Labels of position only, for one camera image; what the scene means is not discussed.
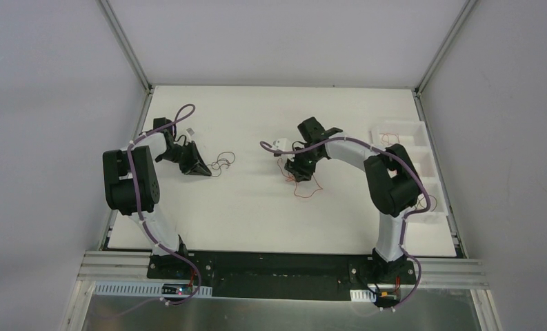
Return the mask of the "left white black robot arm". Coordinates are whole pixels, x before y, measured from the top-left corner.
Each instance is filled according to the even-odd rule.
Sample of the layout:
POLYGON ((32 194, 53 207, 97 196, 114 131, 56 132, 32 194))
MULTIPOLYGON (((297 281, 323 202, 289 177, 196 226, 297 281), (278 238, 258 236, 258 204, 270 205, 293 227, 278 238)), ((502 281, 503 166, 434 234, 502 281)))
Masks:
POLYGON ((211 176, 194 141, 177 143, 174 124, 156 118, 144 132, 121 150, 102 154, 106 202, 111 210, 132 219, 152 246, 147 276, 151 279, 182 279, 197 273, 188 250, 159 207, 160 185, 156 163, 178 165, 184 175, 211 176))

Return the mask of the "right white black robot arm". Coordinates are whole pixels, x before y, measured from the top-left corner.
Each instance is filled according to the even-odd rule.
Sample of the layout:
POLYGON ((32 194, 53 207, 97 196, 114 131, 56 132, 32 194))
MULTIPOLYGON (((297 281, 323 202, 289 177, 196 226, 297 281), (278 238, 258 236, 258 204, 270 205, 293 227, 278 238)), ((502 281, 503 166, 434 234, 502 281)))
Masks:
POLYGON ((339 128, 325 129, 314 117, 302 121, 297 129, 304 144, 284 166, 295 181, 311 180, 322 159, 343 161, 364 172, 371 201, 379 211, 379 232, 369 266, 360 268, 357 275, 366 283, 395 281, 407 268, 406 217, 422 193, 407 150, 400 144, 380 150, 339 128))

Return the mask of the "white foam compartment tray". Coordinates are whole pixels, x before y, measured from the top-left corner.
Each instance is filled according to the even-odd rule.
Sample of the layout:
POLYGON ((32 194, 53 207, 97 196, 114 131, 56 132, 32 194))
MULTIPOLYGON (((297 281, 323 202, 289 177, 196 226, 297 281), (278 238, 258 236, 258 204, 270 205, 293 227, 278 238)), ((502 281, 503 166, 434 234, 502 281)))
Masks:
POLYGON ((436 224, 447 220, 448 207, 434 154, 429 142, 425 123, 422 121, 385 120, 370 129, 372 144, 387 148, 401 144, 408 155, 427 190, 430 198, 430 210, 409 217, 411 223, 436 224))

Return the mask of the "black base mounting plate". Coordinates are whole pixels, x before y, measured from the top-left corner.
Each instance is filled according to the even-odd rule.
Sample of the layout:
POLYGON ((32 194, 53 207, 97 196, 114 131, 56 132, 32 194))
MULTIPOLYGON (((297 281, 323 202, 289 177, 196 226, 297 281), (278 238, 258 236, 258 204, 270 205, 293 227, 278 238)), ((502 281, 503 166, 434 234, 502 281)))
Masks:
POLYGON ((206 250, 188 254, 196 267, 195 275, 159 280, 200 285, 202 297, 349 301, 350 290, 392 292, 403 285, 413 286, 417 280, 414 263, 407 259, 406 271, 395 281, 366 283, 357 272, 369 266, 372 254, 206 250))

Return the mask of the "left green controller board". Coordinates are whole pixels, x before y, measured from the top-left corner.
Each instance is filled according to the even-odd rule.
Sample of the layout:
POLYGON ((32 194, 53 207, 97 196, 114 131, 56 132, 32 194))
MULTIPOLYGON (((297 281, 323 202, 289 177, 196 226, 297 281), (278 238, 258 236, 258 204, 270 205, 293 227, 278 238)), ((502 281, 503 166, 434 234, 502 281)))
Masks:
POLYGON ((161 293, 164 296, 188 296, 194 292, 194 287, 183 284, 163 284, 161 293))

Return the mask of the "left aluminium corner post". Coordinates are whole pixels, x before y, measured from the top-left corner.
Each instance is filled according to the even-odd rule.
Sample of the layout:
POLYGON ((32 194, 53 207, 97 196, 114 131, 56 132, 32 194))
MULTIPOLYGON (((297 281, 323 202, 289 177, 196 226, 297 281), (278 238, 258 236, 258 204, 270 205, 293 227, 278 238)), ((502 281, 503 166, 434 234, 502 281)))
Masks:
POLYGON ((123 52, 126 61, 131 67, 137 81, 143 88, 146 94, 150 94, 152 90, 152 84, 149 82, 147 75, 144 72, 141 62, 137 58, 135 51, 126 35, 119 18, 112 7, 112 4, 109 0, 97 0, 97 5, 100 7, 101 12, 108 22, 111 33, 114 35, 121 51, 123 52))

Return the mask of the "aluminium corner post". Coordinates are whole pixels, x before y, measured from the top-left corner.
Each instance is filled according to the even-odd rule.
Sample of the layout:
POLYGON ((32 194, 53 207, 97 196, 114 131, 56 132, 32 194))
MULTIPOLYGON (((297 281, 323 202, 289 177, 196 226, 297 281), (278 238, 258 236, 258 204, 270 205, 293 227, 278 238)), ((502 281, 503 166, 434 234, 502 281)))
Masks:
POLYGON ((456 16, 455 20, 453 21, 450 29, 447 31, 444 37, 444 40, 441 42, 432 61, 428 65, 426 71, 424 72, 423 76, 421 77, 419 83, 417 84, 415 88, 415 93, 418 98, 423 94, 424 90, 427 88, 428 84, 430 83, 430 80, 433 78, 441 62, 444 60, 444 57, 447 55, 449 49, 452 47, 453 42, 457 38, 457 35, 460 33, 461 29, 463 28, 463 26, 465 25, 470 15, 472 14, 473 10, 478 4, 479 4, 479 0, 464 1, 463 6, 461 7, 459 11, 459 14, 456 16))
POLYGON ((152 90, 152 84, 149 82, 147 75, 144 72, 141 62, 137 58, 135 51, 126 35, 119 18, 112 7, 112 4, 109 0, 97 0, 97 5, 100 7, 101 12, 108 22, 111 33, 114 35, 121 51, 123 52, 126 61, 131 67, 137 81, 143 88, 146 94, 150 94, 152 90))

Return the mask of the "aluminium front frame rail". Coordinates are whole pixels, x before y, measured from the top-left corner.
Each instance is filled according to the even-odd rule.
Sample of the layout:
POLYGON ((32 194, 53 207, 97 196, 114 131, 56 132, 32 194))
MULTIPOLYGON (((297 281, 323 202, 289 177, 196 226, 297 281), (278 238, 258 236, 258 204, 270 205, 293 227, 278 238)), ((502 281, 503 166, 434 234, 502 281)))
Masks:
MULTIPOLYGON (((420 258, 422 288, 488 290, 482 262, 476 259, 420 258)), ((87 251, 79 281, 144 281, 149 252, 87 251)))

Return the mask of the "right aluminium corner post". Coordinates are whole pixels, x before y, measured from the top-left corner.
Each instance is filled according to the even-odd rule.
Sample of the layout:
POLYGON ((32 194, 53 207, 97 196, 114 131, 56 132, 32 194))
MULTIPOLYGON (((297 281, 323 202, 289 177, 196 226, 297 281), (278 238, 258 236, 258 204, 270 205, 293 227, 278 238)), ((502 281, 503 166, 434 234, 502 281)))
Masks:
POLYGON ((417 84, 415 88, 415 93, 418 98, 423 94, 424 90, 427 88, 428 84, 430 83, 430 80, 433 78, 441 62, 444 60, 444 57, 447 55, 449 49, 452 47, 453 42, 457 38, 457 35, 460 33, 461 29, 463 28, 463 26, 465 25, 470 15, 472 14, 473 10, 478 4, 479 4, 479 0, 464 1, 463 6, 461 7, 459 11, 459 14, 456 16, 455 20, 453 21, 450 29, 447 31, 444 37, 444 40, 441 42, 432 61, 428 65, 426 71, 424 72, 423 76, 421 77, 419 83, 417 84))

